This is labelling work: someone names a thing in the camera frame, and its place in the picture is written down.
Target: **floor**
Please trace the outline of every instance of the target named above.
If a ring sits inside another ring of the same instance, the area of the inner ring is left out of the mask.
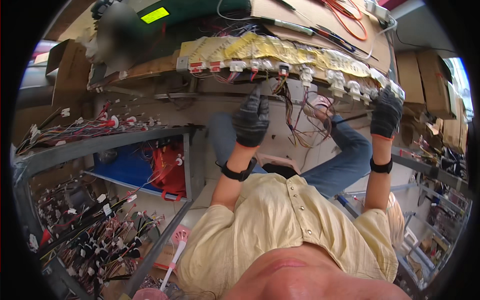
[[[292,82],[290,90],[292,93],[292,99],[301,98],[301,87],[298,85],[298,82]],[[224,91],[229,92],[242,92],[244,93],[246,87],[243,86],[231,86],[226,84],[221,84],[217,82],[203,83],[202,86],[204,91],[223,89]],[[156,120],[160,120],[162,124],[168,125],[184,125],[187,123],[194,124],[207,124],[210,116],[217,111],[234,111],[238,105],[239,100],[232,99],[207,99],[208,101],[197,101],[194,102],[191,107],[185,110],[177,111],[175,106],[172,103],[159,103],[156,100],[140,99],[135,98],[130,95],[123,94],[99,94],[97,97],[97,110],[101,108],[105,99],[109,99],[114,104],[111,106],[109,114],[123,114],[126,118],[128,116],[137,116],[139,120],[147,120],[149,117],[152,117]],[[352,105],[349,103],[340,104],[337,106],[337,111],[341,111],[341,115],[345,117],[357,115],[362,113],[362,105],[360,103],[355,104],[353,113],[348,113],[352,111]],[[300,106],[294,105],[293,115],[296,116]],[[358,131],[363,134],[367,139],[371,140],[370,128],[368,126],[369,121],[366,118],[350,121],[349,124],[352,128],[358,129]],[[311,131],[312,125],[306,120],[305,116],[302,114],[299,121],[298,128],[303,131]],[[296,160],[299,168],[302,172],[305,172],[331,158],[333,158],[338,149],[336,148],[335,142],[332,139],[328,139],[316,146],[315,148],[308,150],[301,146],[295,147],[288,140],[289,130],[285,124],[285,106],[283,103],[270,101],[270,126],[266,135],[264,142],[262,143],[259,152],[263,154],[279,156],[279,157],[289,157]],[[310,136],[307,140],[311,143],[317,144],[320,141],[320,137]],[[396,139],[395,143],[401,145],[401,139]],[[204,211],[209,206],[213,191],[215,189],[218,178],[220,177],[220,168],[215,164],[215,154],[210,145],[207,146],[207,151],[205,153],[205,177],[206,177],[206,186],[202,191],[201,195],[193,204],[190,211],[187,213],[185,218],[182,220],[182,224],[193,228],[195,223],[202,217]],[[413,175],[413,171],[404,166],[394,164],[392,169],[392,186],[402,185],[408,183],[410,177]],[[356,183],[352,184],[346,189],[346,192],[352,191],[364,191],[367,187],[368,176],[358,180]],[[115,192],[118,195],[125,195],[127,188],[122,186],[116,186]],[[394,193],[397,200],[399,201],[400,207],[403,212],[405,211],[415,211],[417,216],[420,218],[426,218],[429,210],[430,203],[425,201],[422,206],[417,206],[417,200],[419,197],[419,189],[411,188],[405,191],[398,191]],[[361,204],[353,199],[348,199],[352,201],[359,209],[361,209]],[[157,215],[163,214],[165,216],[165,221],[161,222],[161,227],[166,226],[168,222],[174,217],[175,213],[180,209],[182,203],[174,203],[164,201],[157,196],[153,196],[144,192],[138,193],[138,198],[135,200],[137,207],[134,210],[138,211],[147,211],[148,215],[153,214],[154,212]],[[338,201],[333,201],[333,203],[340,208],[347,216],[353,219],[348,211],[342,207]],[[417,236],[419,240],[423,239],[427,233],[425,226],[419,221],[412,220],[409,228]]]

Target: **person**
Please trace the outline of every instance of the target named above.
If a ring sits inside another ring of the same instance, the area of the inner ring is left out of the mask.
[[[312,105],[305,113],[324,126],[327,116],[342,120],[329,112],[330,99],[319,96]],[[385,214],[401,115],[402,104],[388,86],[372,113],[372,144],[346,122],[333,125],[341,153],[285,179],[252,159],[269,125],[259,88],[233,116],[215,114],[209,140],[222,175],[180,259],[179,286],[225,300],[409,299],[392,283],[398,261]],[[371,167],[363,212],[351,222],[327,198]]]

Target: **work glove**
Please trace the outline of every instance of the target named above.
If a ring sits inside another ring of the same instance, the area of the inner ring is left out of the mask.
[[[402,111],[402,102],[395,97],[392,87],[388,85],[378,96],[377,105],[372,113],[370,134],[393,139],[394,133],[398,131]]]
[[[268,99],[260,95],[259,85],[245,97],[240,109],[233,114],[232,123],[240,145],[256,147],[263,141],[270,121]]]

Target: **leg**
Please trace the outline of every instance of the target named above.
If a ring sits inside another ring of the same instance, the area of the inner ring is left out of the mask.
[[[332,121],[339,122],[335,115]],[[334,158],[302,174],[325,198],[331,198],[355,183],[370,171],[372,145],[346,122],[338,124],[331,132],[342,152]]]
[[[232,125],[232,116],[226,112],[217,112],[208,121],[208,140],[212,145],[216,161],[223,166],[232,154],[237,140],[237,133]],[[267,173],[256,165],[252,173]]]

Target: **pink shoe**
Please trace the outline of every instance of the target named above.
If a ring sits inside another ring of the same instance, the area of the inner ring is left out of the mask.
[[[332,106],[333,101],[334,100],[332,98],[327,98],[325,96],[318,95],[317,98],[315,98],[314,101],[310,102],[310,104],[313,107],[316,107],[316,108],[320,108],[320,107],[329,108],[330,106]],[[306,114],[309,117],[315,118],[314,112],[315,112],[315,110],[313,108],[311,108],[308,104],[306,104],[303,107],[303,113]]]

